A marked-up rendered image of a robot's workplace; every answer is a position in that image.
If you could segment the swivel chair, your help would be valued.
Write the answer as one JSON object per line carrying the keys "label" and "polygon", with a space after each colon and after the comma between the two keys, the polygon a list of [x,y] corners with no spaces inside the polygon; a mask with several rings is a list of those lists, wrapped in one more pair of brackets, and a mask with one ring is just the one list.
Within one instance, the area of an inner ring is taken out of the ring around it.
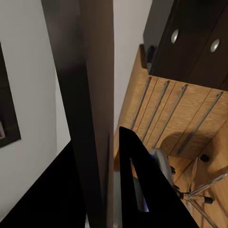
{"label": "swivel chair", "polygon": [[[206,221],[212,226],[212,228],[218,228],[217,225],[209,218],[209,216],[205,213],[205,211],[200,207],[198,204],[200,203],[208,203],[212,204],[213,199],[200,196],[199,194],[211,187],[212,185],[215,185],[217,182],[223,180],[224,178],[228,177],[228,173],[224,173],[214,179],[211,180],[209,183],[203,185],[199,189],[194,191],[194,185],[195,185],[195,179],[196,179],[196,172],[197,172],[197,163],[198,160],[202,160],[203,162],[207,162],[209,159],[205,154],[202,154],[199,157],[195,157],[193,169],[191,172],[191,176],[189,179],[188,187],[186,192],[180,192],[180,189],[178,186],[174,185],[174,175],[175,175],[175,169],[170,165],[170,162],[168,160],[168,156],[161,150],[160,148],[153,148],[150,151],[150,155],[154,155],[157,165],[170,183],[170,185],[173,187],[177,195],[181,200],[186,201],[187,210],[191,214],[191,216],[194,218],[194,209],[199,211],[199,213],[206,219]],[[136,194],[136,200],[137,200],[137,207],[140,211],[145,212],[146,211],[146,205],[145,205],[145,198],[143,195],[142,188],[140,186],[139,180],[135,177],[133,177],[134,182],[134,188],[135,188],[135,194]],[[85,220],[85,227],[89,227],[88,217],[86,215]],[[113,212],[113,227],[114,228],[123,228],[122,223],[122,200],[121,200],[121,177],[120,177],[120,171],[114,170],[114,212]]]}

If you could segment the folder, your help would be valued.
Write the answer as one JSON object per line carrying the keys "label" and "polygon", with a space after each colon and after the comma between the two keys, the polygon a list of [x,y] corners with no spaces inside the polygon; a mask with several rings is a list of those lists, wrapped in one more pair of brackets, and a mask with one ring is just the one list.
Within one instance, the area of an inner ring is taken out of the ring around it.
{"label": "folder", "polygon": [[[154,155],[151,155],[151,157],[154,159],[154,161],[156,162],[156,159],[155,159],[155,156]],[[148,208],[147,208],[147,203],[145,202],[145,205],[146,205],[146,212],[148,212]]]}

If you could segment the keyboard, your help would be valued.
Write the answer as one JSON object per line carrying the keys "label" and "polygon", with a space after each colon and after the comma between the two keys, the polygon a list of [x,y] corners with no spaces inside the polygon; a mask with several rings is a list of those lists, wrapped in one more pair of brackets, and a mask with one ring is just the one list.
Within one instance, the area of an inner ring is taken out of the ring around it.
{"label": "keyboard", "polygon": [[114,228],[113,0],[41,0],[89,228]]}

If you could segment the mouse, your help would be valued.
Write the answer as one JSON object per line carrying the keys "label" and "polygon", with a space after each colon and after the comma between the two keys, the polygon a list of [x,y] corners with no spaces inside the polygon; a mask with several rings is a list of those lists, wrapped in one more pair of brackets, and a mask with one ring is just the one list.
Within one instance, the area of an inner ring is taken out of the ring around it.
{"label": "mouse", "polygon": [[148,49],[146,51],[146,55],[145,55],[146,56],[146,59],[145,59],[146,63],[150,63],[153,52],[154,52],[154,47],[153,46],[148,47]]}

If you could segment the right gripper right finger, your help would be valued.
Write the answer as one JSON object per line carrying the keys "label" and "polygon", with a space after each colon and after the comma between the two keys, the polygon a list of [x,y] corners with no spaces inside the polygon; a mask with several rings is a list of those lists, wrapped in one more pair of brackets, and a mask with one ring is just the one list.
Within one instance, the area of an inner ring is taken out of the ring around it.
{"label": "right gripper right finger", "polygon": [[[123,228],[199,228],[137,134],[121,126],[118,147]],[[137,207],[131,165],[148,212]]]}

